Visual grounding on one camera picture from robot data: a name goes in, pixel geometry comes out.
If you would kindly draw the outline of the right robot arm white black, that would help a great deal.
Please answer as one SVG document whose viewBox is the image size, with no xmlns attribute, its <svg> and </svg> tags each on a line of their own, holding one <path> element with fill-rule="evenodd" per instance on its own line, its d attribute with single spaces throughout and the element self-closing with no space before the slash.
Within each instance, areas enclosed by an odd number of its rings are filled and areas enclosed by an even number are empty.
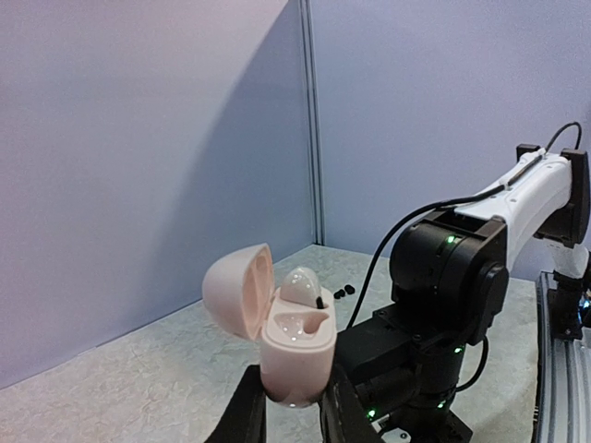
<svg viewBox="0 0 591 443">
<path fill-rule="evenodd" d="M 510 273 L 531 238 L 553 257 L 549 327 L 557 339 L 583 335 L 590 286 L 584 245 L 590 219 L 587 154 L 517 149 L 516 165 L 468 198 L 432 203 L 398 222 L 392 246 L 392 301 L 370 319 L 351 320 L 336 362 L 352 384 L 361 419 L 378 433 L 401 429 L 416 442 L 466 442 L 470 428 L 452 413 L 464 350 L 489 347 Z"/>
</svg>

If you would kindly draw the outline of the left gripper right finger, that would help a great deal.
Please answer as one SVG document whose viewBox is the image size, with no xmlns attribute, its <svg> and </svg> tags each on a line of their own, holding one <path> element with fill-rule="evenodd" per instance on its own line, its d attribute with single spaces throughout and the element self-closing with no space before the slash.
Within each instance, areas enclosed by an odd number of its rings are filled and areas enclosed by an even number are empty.
<svg viewBox="0 0 591 443">
<path fill-rule="evenodd" d="M 318 405 L 323 442 L 382 442 L 367 419 L 355 388 L 339 365 L 332 367 L 329 383 Z"/>
</svg>

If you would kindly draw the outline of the pink earbud charging case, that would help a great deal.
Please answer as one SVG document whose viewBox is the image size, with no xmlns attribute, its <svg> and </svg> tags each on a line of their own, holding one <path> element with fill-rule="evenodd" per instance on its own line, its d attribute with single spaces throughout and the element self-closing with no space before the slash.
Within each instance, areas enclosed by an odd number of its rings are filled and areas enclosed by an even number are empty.
<svg viewBox="0 0 591 443">
<path fill-rule="evenodd" d="M 321 286 L 323 309 L 285 302 L 274 281 L 268 245 L 219 258 L 202 282 L 202 299 L 226 332 L 259 343 L 267 396 L 289 407 L 317 401 L 329 383 L 337 339 L 332 293 Z"/>
</svg>

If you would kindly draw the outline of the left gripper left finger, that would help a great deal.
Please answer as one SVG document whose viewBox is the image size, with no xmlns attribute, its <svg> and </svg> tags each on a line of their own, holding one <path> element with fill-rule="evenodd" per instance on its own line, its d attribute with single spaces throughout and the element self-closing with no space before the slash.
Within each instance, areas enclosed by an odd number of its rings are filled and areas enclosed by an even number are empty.
<svg viewBox="0 0 591 443">
<path fill-rule="evenodd" d="M 210 434 L 210 442 L 263 443 L 267 441 L 267 396 L 259 365 L 249 365 Z"/>
</svg>

